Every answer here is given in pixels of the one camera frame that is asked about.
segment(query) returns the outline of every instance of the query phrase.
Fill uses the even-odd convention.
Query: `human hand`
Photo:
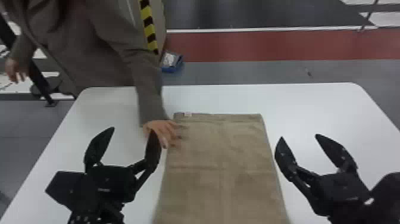
[[[143,125],[143,132],[148,138],[151,130],[157,134],[158,140],[163,148],[176,146],[178,135],[176,129],[178,124],[171,120],[152,120]]]
[[[20,63],[12,58],[7,58],[4,67],[10,81],[16,84],[18,84],[17,75],[19,75],[22,82],[25,81],[25,77],[28,75],[28,69],[20,67]]]

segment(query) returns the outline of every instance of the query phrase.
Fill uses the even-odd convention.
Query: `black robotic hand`
[[[72,211],[68,224],[123,223],[124,203],[135,199],[158,166],[161,146],[154,132],[150,133],[143,160],[128,167],[103,165],[101,158],[113,133],[110,127],[90,142],[84,173],[59,171],[46,189],[50,197]]]
[[[298,166],[283,138],[275,151],[279,169],[307,198],[314,213],[328,217],[332,224],[399,224],[400,173],[386,175],[369,191],[341,144],[323,135],[315,138],[337,173],[320,176]]]

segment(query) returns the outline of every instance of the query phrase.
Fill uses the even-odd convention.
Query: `yellow and black striped pole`
[[[143,20],[145,28],[145,35],[147,39],[147,47],[150,51],[158,55],[158,44],[155,37],[155,26],[153,20],[153,12],[150,6],[150,0],[139,0],[140,4],[140,16]]]

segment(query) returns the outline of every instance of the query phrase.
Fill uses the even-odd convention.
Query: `red floor stripe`
[[[173,33],[165,49],[193,62],[400,59],[400,29]]]

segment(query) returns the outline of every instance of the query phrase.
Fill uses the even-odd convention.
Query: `person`
[[[177,124],[163,107],[157,56],[144,47],[142,34],[121,15],[117,1],[1,1],[21,27],[5,63],[12,82],[24,80],[39,47],[71,80],[76,96],[88,87],[135,85],[143,131],[154,130],[164,148],[174,144]]]

